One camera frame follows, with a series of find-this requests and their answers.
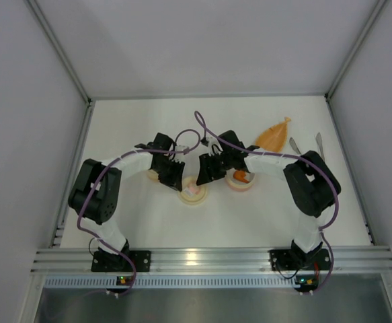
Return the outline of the orange shrimp food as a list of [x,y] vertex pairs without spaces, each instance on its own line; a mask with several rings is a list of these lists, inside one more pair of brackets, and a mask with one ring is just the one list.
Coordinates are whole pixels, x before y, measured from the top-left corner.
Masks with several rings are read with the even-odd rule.
[[244,171],[241,171],[241,170],[236,170],[234,173],[233,173],[233,177],[234,177],[234,179],[236,179],[237,181],[239,181],[239,182],[242,182],[242,183],[250,183],[250,181],[246,178],[246,175],[247,175],[247,173],[246,172],[244,172]]

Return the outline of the metal tongs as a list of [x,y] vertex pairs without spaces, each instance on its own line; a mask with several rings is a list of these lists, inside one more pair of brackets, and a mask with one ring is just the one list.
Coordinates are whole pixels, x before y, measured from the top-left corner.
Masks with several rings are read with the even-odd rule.
[[316,151],[325,161],[325,152],[323,148],[323,137],[321,133],[310,134],[310,135],[301,135],[296,136],[295,138],[290,137],[288,139],[288,143],[291,149],[297,154],[302,155],[309,150]]

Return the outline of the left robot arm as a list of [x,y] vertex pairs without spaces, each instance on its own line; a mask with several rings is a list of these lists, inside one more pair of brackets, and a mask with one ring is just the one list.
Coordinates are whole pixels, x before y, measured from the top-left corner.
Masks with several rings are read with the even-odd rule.
[[114,258],[129,257],[129,241],[116,224],[121,181],[149,170],[165,186],[182,191],[185,163],[178,159],[191,152],[163,133],[154,140],[111,159],[86,159],[69,195],[69,207],[77,213],[77,229],[99,242],[99,253]]

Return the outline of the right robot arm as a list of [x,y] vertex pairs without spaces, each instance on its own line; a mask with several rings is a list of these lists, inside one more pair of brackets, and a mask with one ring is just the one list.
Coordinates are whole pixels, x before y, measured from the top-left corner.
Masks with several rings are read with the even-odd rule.
[[322,157],[315,151],[289,155],[257,145],[245,147],[232,130],[217,138],[204,137],[201,143],[208,151],[199,156],[199,186],[224,178],[229,170],[267,174],[287,183],[300,211],[297,233],[288,252],[301,268],[312,261],[323,245],[319,218],[338,202],[342,191]]

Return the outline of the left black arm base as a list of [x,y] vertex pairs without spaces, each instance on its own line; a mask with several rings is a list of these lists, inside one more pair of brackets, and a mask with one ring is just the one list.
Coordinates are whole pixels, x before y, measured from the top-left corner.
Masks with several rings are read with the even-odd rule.
[[[146,273],[150,271],[151,251],[131,250],[128,258],[133,263],[136,272]],[[118,254],[110,254],[102,249],[94,252],[91,263],[91,271],[95,273],[118,273],[133,271],[129,261]]]

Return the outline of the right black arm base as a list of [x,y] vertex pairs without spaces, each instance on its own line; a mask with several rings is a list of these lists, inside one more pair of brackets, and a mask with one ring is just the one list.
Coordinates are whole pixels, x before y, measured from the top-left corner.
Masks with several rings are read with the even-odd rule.
[[274,271],[310,271],[317,268],[321,271],[329,270],[331,266],[330,255],[327,249],[320,249],[308,254],[293,252],[291,249],[273,249],[269,252],[270,264]]

